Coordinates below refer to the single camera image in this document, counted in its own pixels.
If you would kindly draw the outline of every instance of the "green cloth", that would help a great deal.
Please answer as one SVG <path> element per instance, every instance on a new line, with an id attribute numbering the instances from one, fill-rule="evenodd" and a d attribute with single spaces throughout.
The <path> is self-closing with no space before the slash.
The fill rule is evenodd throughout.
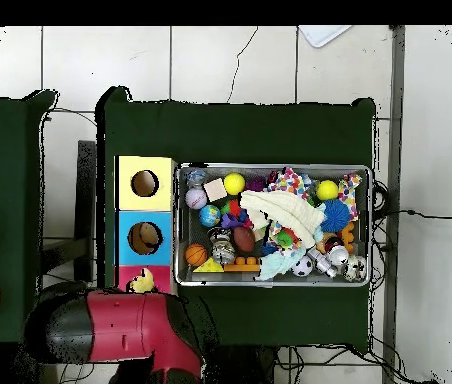
<path id="1" fill-rule="evenodd" d="M 106 285 L 113 282 L 114 156 L 163 156 L 176 162 L 372 163 L 371 99 L 354 105 L 196 105 L 129 102 L 109 90 L 105 109 Z M 224 345 L 350 343 L 368 346 L 368 285 L 361 288 L 180 287 L 197 333 L 208 305 Z"/>
<path id="2" fill-rule="evenodd" d="M 40 122 L 55 92 L 0 98 L 0 342 L 18 342 L 39 271 Z"/>

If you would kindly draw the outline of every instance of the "round hole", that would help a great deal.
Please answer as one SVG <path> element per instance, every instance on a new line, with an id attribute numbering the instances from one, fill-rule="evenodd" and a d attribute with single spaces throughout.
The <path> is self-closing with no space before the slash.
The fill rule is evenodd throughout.
<path id="1" fill-rule="evenodd" d="M 132 191 L 139 197 L 153 196 L 158 185 L 158 178 L 151 171 L 139 171 L 132 177 Z"/>
<path id="2" fill-rule="evenodd" d="M 128 244 L 139 255 L 152 255 L 162 244 L 162 232 L 152 222 L 139 222 L 130 228 Z"/>

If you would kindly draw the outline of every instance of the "soccer ball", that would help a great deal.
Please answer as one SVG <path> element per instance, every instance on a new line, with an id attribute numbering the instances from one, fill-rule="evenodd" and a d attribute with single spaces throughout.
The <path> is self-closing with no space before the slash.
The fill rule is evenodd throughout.
<path id="1" fill-rule="evenodd" d="M 298 277 L 306 277 L 311 271 L 313 271 L 313 261 L 306 255 L 292 267 L 292 272 Z"/>

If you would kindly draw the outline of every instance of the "yellow box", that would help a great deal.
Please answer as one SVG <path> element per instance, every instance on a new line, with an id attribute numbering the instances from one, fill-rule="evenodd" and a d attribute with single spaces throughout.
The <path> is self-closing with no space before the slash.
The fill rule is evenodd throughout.
<path id="1" fill-rule="evenodd" d="M 172 212 L 173 169 L 170 158 L 120 156 L 119 209 Z"/>

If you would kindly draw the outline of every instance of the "blue box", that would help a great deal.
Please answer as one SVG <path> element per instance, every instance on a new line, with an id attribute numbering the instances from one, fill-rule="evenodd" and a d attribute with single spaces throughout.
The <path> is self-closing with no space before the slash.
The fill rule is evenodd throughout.
<path id="1" fill-rule="evenodd" d="M 137 223 L 154 224 L 162 233 L 162 243 L 155 253 L 140 255 L 128 244 L 128 233 Z M 171 212 L 119 211 L 119 265 L 170 265 L 172 256 Z"/>

